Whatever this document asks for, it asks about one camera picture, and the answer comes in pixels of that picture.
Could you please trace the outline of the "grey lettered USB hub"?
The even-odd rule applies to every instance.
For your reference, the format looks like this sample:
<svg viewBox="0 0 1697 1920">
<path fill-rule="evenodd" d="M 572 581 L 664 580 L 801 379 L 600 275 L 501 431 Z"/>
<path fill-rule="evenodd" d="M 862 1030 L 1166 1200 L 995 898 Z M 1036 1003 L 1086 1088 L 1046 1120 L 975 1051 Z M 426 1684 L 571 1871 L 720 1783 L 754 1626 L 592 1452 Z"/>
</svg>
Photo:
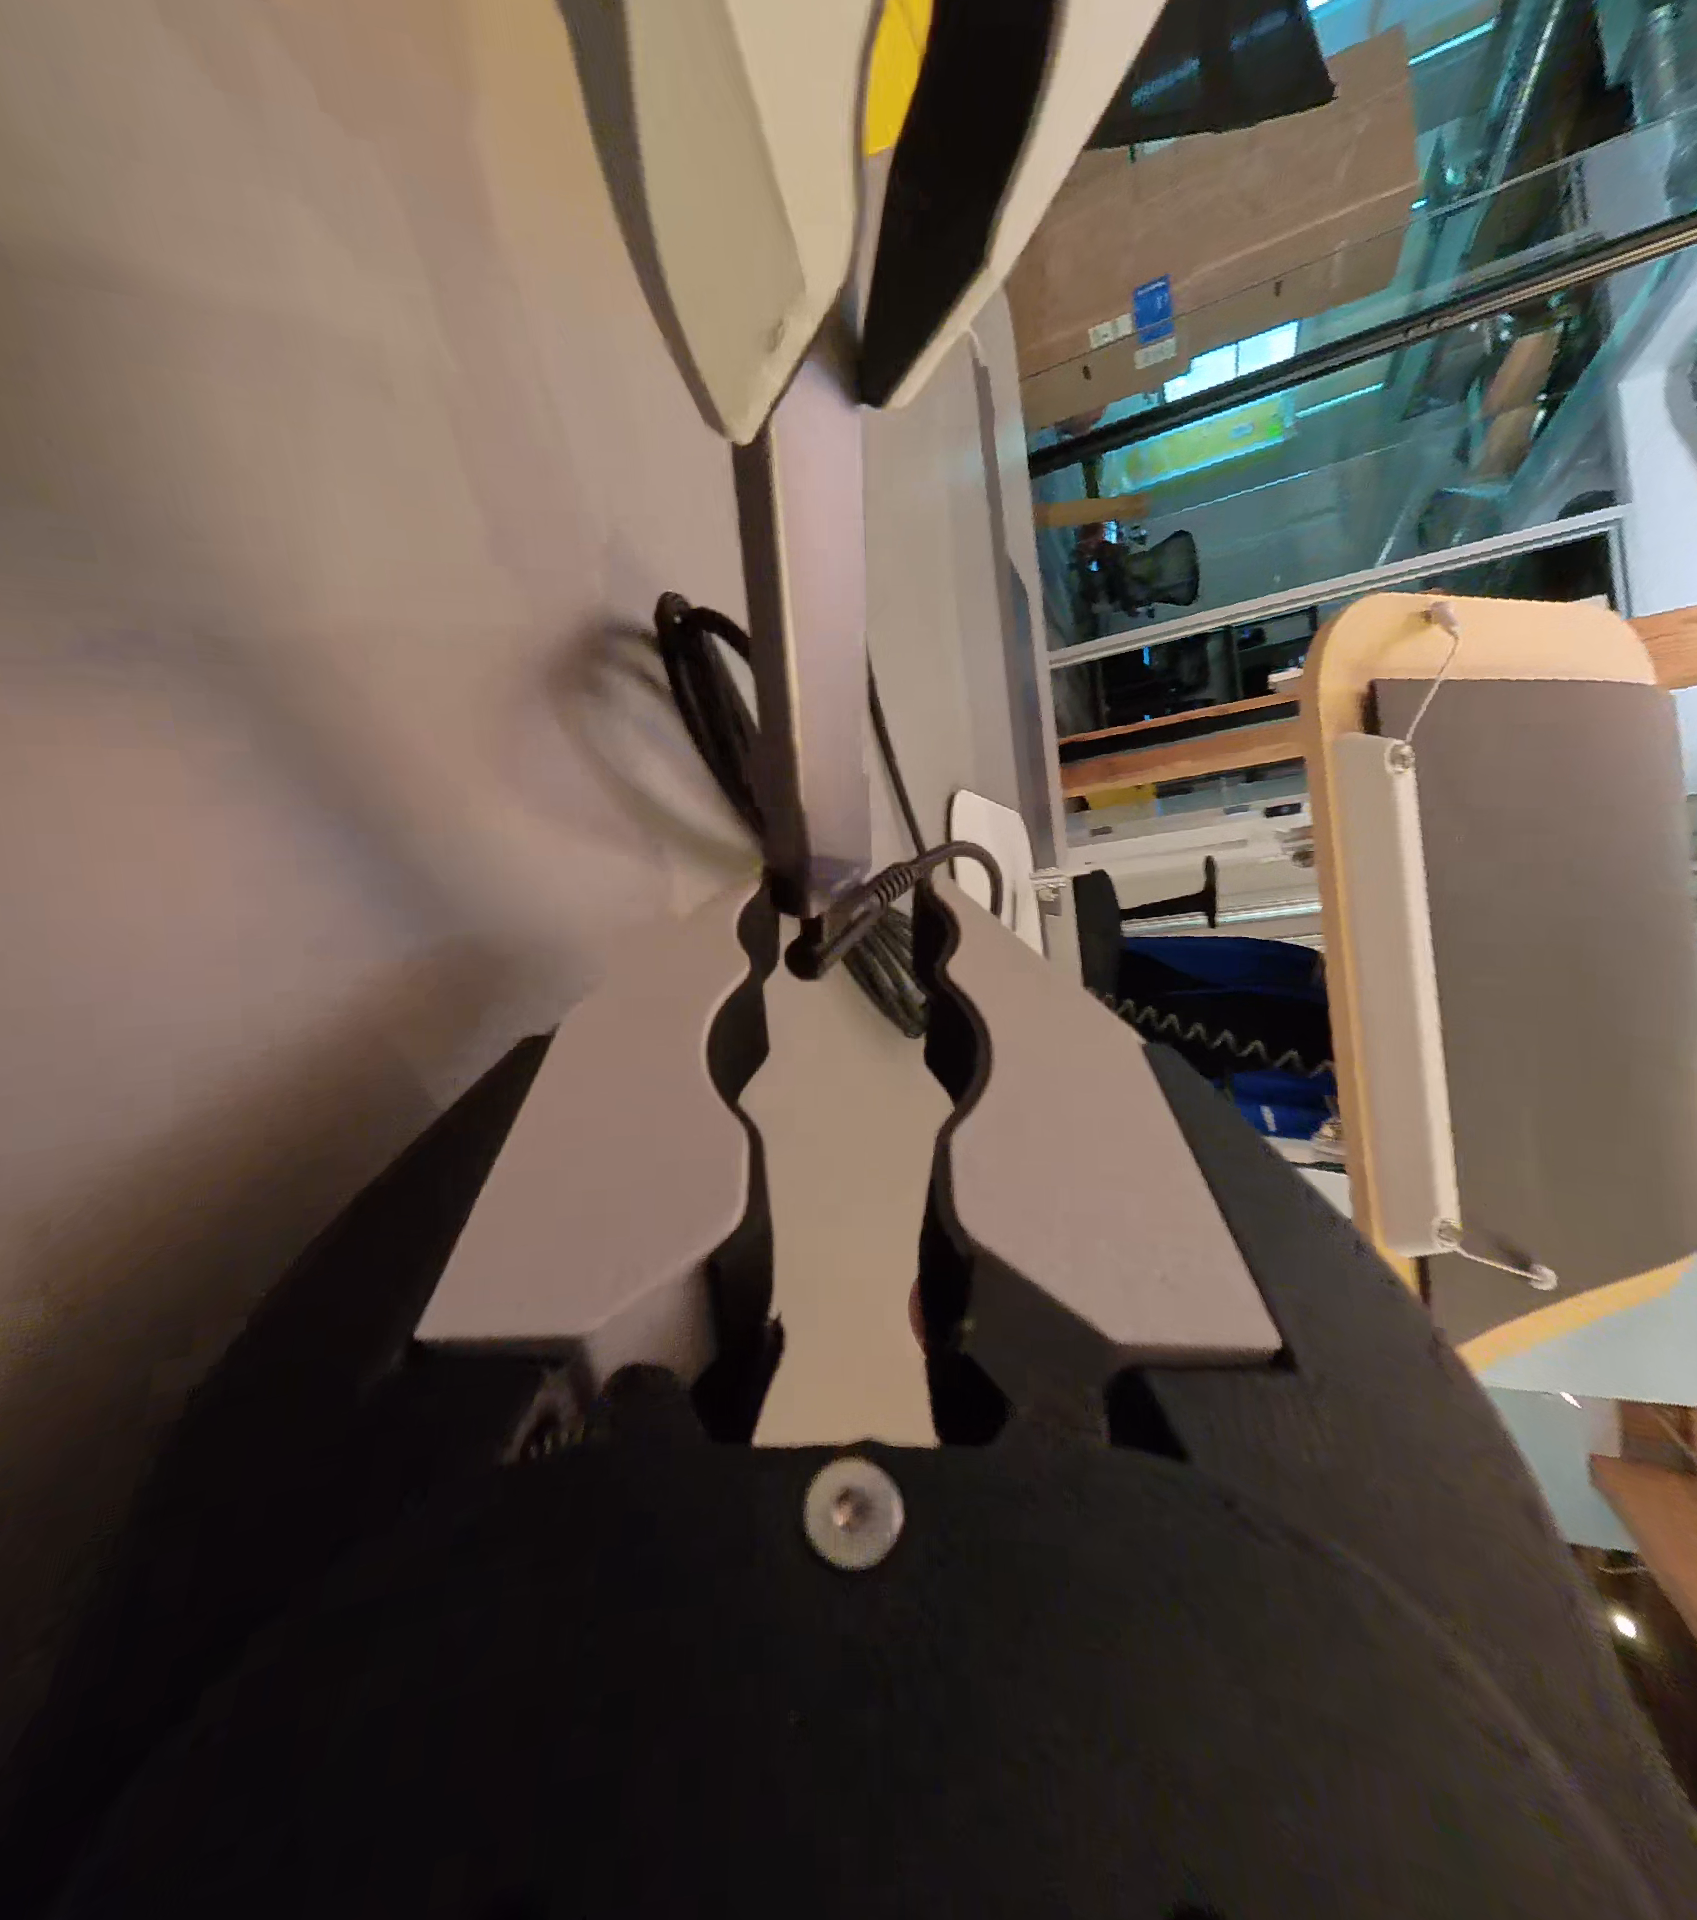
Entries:
<svg viewBox="0 0 1697 1920">
<path fill-rule="evenodd" d="M 862 419 L 812 347 L 732 453 L 758 733 L 751 783 L 785 916 L 822 918 L 868 872 Z"/>
</svg>

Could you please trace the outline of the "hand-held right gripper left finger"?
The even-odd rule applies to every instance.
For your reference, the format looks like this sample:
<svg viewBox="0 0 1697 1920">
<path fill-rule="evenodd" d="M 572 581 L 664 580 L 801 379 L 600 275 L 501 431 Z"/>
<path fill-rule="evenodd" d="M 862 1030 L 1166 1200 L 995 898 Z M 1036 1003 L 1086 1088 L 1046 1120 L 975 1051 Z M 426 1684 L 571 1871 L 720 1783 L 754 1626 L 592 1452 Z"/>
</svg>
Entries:
<svg viewBox="0 0 1697 1920">
<path fill-rule="evenodd" d="M 739 1106 L 765 1060 L 778 918 L 742 879 L 641 933 L 553 1033 L 416 1340 L 578 1374 L 703 1374 L 723 1331 L 716 1254 L 751 1217 L 758 1139 Z"/>
</svg>

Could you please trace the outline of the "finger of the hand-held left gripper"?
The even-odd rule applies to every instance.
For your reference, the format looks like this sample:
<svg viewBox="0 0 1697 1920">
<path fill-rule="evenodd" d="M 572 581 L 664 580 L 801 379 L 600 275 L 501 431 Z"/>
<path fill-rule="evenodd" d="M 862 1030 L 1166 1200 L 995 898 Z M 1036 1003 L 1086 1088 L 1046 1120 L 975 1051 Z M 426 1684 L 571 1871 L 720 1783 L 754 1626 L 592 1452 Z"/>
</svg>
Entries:
<svg viewBox="0 0 1697 1920">
<path fill-rule="evenodd" d="M 565 2 L 600 174 L 698 411 L 758 435 L 860 238 L 871 2 Z"/>
<path fill-rule="evenodd" d="M 907 406 L 1035 235 L 1159 2 L 935 2 L 887 174 L 860 404 Z"/>
</svg>

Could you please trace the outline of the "wooden framed dark board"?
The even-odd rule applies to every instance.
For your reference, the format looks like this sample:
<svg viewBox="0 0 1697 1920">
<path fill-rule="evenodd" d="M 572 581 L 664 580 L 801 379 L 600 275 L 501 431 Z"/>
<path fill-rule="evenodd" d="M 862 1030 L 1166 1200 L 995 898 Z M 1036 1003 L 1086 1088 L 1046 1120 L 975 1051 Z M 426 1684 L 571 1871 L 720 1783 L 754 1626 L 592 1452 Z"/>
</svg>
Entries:
<svg viewBox="0 0 1697 1920">
<path fill-rule="evenodd" d="M 1604 602 L 1371 591 L 1302 686 L 1357 1225 L 1477 1371 L 1697 1259 L 1677 706 Z"/>
</svg>

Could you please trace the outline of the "yellow plastic bin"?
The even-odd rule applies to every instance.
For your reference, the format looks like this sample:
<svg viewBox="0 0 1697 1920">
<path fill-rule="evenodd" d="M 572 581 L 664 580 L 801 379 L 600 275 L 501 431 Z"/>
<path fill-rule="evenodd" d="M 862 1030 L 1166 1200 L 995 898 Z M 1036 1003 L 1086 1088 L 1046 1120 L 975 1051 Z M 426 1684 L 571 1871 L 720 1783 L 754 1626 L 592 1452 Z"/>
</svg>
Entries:
<svg viewBox="0 0 1697 1920">
<path fill-rule="evenodd" d="M 920 79 L 935 2 L 881 2 L 862 92 L 860 151 L 890 151 L 903 134 Z"/>
</svg>

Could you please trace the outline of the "black cloth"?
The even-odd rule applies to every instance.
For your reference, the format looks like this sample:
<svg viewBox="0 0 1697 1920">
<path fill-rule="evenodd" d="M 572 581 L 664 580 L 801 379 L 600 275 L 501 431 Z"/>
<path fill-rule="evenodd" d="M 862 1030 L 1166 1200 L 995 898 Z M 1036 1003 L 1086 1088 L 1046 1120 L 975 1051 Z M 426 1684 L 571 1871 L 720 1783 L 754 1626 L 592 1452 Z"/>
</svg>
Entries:
<svg viewBox="0 0 1697 1920">
<path fill-rule="evenodd" d="M 1305 2 L 1169 2 L 1086 148 L 1243 132 L 1337 92 Z"/>
</svg>

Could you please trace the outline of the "black office chair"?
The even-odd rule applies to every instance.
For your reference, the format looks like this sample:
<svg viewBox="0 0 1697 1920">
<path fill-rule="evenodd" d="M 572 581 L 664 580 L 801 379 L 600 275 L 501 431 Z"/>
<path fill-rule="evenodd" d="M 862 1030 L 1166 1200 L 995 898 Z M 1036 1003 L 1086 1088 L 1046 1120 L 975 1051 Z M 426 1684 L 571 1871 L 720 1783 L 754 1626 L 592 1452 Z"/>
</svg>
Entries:
<svg viewBox="0 0 1697 1920">
<path fill-rule="evenodd" d="M 1141 525 L 1100 522 L 1074 539 L 1074 583 L 1089 611 L 1145 613 L 1186 609 L 1201 597 L 1196 535 L 1175 530 L 1157 539 L 1130 539 Z"/>
</svg>

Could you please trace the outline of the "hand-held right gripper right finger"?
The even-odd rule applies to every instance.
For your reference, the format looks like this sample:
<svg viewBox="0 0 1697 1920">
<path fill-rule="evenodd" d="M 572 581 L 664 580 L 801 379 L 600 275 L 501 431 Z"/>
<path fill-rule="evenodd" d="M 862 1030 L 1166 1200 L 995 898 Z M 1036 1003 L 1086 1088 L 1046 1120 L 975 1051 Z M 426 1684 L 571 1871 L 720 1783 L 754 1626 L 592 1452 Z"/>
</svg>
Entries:
<svg viewBox="0 0 1697 1920">
<path fill-rule="evenodd" d="M 1284 1350 L 1141 1038 L 961 887 L 915 908 L 952 1102 L 916 1297 L 985 1374 L 1264 1365 Z"/>
</svg>

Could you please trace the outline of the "wooden rail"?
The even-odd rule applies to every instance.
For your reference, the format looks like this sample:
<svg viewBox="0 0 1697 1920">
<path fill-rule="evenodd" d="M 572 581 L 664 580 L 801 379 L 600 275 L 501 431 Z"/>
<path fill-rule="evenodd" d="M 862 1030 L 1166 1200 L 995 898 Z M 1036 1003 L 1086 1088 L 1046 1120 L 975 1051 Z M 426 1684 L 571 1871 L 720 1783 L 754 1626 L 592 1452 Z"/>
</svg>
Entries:
<svg viewBox="0 0 1697 1920">
<path fill-rule="evenodd" d="M 1129 788 L 1186 783 L 1302 762 L 1366 730 L 1376 681 L 1655 683 L 1697 688 L 1697 605 L 1624 617 L 1598 597 L 1539 602 L 1440 591 L 1369 591 L 1324 627 L 1298 683 L 1161 722 L 1083 732 L 1058 744 L 1068 804 Z"/>
</svg>

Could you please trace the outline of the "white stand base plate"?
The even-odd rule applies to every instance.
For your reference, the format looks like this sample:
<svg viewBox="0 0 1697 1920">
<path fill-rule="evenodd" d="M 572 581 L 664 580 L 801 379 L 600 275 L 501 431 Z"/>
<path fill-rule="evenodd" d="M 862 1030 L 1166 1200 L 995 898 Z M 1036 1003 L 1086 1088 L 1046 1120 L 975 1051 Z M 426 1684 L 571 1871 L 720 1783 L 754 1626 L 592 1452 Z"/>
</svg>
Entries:
<svg viewBox="0 0 1697 1920">
<path fill-rule="evenodd" d="M 1041 867 L 1025 819 L 1012 808 L 976 790 L 956 788 L 948 797 L 948 840 L 986 855 L 959 855 L 955 883 L 1027 947 L 1058 962 L 1071 908 L 1068 876 Z"/>
</svg>

